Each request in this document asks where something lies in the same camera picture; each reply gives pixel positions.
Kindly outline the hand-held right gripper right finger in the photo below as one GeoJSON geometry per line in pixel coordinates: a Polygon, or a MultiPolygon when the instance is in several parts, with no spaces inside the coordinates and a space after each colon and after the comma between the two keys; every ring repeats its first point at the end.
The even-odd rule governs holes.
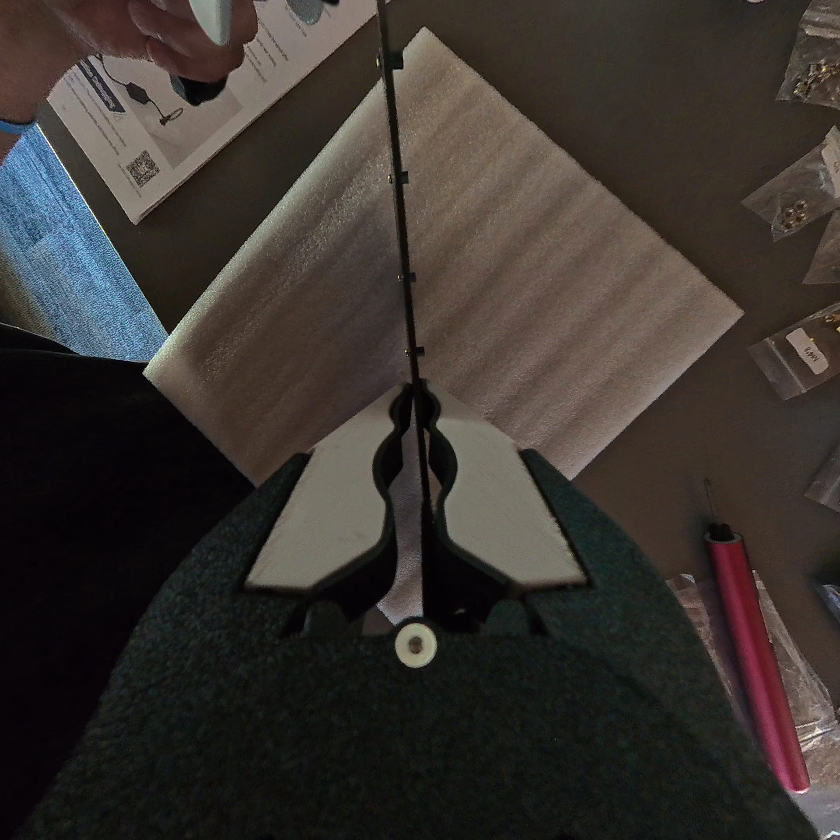
{"type": "Polygon", "coordinates": [[[517,444],[436,384],[423,384],[422,419],[439,485],[423,532],[426,614],[485,621],[499,601],[587,585],[517,444]]]}

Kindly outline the printed instruction leaflet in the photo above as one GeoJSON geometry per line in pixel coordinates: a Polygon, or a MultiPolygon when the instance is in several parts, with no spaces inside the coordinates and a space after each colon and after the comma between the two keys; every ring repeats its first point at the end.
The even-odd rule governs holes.
{"type": "Polygon", "coordinates": [[[211,101],[190,104],[146,61],[94,54],[49,96],[137,224],[375,15],[375,2],[257,2],[257,36],[211,101]]]}

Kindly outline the scattered small screw bags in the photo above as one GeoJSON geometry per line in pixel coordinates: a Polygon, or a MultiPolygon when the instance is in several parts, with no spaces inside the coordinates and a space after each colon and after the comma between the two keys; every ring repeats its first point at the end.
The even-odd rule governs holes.
{"type": "MultiPolygon", "coordinates": [[[[838,2],[810,2],[799,23],[777,99],[838,110],[838,2]]],[[[839,281],[839,132],[832,127],[812,151],[791,164],[742,204],[770,225],[774,241],[807,224],[828,222],[803,283],[839,281]]],[[[839,307],[834,303],[762,339],[749,352],[785,400],[838,378],[839,307]]]]}

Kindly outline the black metal chassis plate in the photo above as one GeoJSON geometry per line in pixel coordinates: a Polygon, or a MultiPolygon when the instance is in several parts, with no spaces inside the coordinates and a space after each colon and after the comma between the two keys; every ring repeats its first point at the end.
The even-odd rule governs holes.
{"type": "Polygon", "coordinates": [[[419,370],[421,355],[417,344],[416,326],[413,307],[413,283],[415,276],[411,266],[410,248],[408,245],[406,205],[404,186],[407,174],[403,169],[400,129],[396,108],[396,90],[394,72],[404,68],[403,54],[400,50],[393,51],[390,46],[387,25],[387,9],[385,1],[375,2],[376,27],[379,48],[376,65],[379,69],[383,84],[385,99],[385,115],[387,121],[388,148],[391,154],[391,170],[388,182],[392,187],[396,243],[399,257],[399,271],[397,279],[402,288],[404,320],[406,325],[406,355],[411,374],[414,427],[416,434],[416,451],[418,455],[419,482],[421,500],[419,502],[419,533],[417,542],[417,559],[412,567],[411,575],[404,586],[397,589],[395,602],[395,618],[401,622],[416,621],[424,614],[423,604],[423,569],[424,560],[429,552],[429,539],[434,524],[432,493],[428,477],[428,455],[426,440],[426,404],[424,381],[419,370]]]}

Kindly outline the person's left hand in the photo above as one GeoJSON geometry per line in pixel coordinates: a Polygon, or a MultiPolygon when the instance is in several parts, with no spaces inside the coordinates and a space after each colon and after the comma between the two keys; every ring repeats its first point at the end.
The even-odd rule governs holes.
{"type": "Polygon", "coordinates": [[[255,39],[255,4],[233,2],[229,40],[216,45],[197,23],[188,2],[46,1],[33,2],[45,13],[51,41],[47,56],[60,75],[95,53],[148,60],[191,81],[216,82],[241,66],[245,47],[255,39]]]}

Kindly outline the white foam sheet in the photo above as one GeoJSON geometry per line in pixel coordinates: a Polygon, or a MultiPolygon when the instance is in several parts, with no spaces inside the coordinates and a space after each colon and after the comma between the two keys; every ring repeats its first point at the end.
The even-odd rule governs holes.
{"type": "MultiPolygon", "coordinates": [[[[742,316],[428,28],[395,102],[421,375],[574,477],[742,316]]],[[[409,377],[376,83],[145,376],[255,484],[409,377]]]]}

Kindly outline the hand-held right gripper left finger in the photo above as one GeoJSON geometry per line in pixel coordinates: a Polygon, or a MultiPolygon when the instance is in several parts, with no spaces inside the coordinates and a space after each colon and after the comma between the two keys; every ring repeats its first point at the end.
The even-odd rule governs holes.
{"type": "Polygon", "coordinates": [[[412,387],[396,385],[314,446],[248,573],[248,592],[332,602],[353,621],[391,589],[389,489],[403,468],[412,404],[412,387]]]}

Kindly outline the large clear plastic bag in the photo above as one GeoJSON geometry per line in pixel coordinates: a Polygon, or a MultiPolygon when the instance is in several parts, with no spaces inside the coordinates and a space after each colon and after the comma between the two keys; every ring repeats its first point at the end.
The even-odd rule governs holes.
{"type": "MultiPolygon", "coordinates": [[[[811,782],[807,792],[791,797],[821,838],[838,839],[838,710],[827,688],[790,635],[759,575],[754,573],[753,577],[811,782]]],[[[705,645],[736,719],[749,735],[754,736],[716,583],[697,583],[693,576],[680,574],[667,584],[705,645]]]]}

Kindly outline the pink screwdriver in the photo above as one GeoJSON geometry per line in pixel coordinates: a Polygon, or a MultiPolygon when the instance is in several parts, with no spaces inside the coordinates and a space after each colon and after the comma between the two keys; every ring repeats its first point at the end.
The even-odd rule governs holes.
{"type": "Polygon", "coordinates": [[[753,729],[764,758],[790,793],[810,790],[791,707],[743,537],[718,515],[711,481],[703,481],[710,513],[704,536],[753,729]]]}

